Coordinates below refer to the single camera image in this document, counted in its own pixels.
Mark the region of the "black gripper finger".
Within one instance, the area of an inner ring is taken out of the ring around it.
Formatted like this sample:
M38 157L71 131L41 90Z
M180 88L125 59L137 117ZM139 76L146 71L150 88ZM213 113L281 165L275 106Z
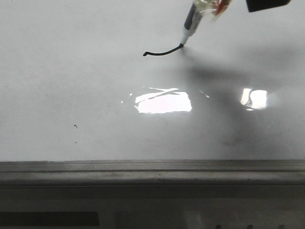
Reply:
M288 3L290 3L290 0L246 0L249 12L282 7Z

